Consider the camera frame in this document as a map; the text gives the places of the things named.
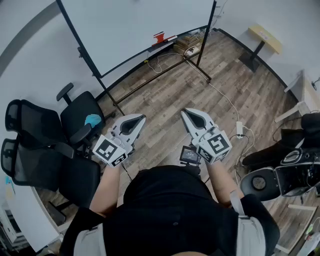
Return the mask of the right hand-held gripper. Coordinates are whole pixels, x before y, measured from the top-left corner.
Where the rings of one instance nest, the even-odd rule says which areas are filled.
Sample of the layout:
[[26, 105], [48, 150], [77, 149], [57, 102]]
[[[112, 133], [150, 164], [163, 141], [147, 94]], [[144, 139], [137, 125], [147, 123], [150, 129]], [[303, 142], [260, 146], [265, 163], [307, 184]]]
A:
[[[193, 138], [191, 143], [196, 147], [196, 153], [207, 163], [211, 165], [222, 161], [231, 151], [232, 145], [227, 134], [214, 125], [207, 113], [186, 107], [181, 110], [181, 117], [186, 131]], [[199, 135], [199, 130], [208, 128], [208, 131]]]

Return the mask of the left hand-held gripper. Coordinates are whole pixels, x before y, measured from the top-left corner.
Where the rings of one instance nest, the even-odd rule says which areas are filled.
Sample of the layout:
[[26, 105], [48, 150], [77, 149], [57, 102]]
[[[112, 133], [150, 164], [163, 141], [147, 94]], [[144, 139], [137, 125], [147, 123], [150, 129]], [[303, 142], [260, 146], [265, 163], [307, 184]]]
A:
[[110, 167], [116, 167], [134, 152], [134, 142], [146, 123], [144, 114], [135, 113], [118, 118], [114, 126], [101, 135], [92, 152]]

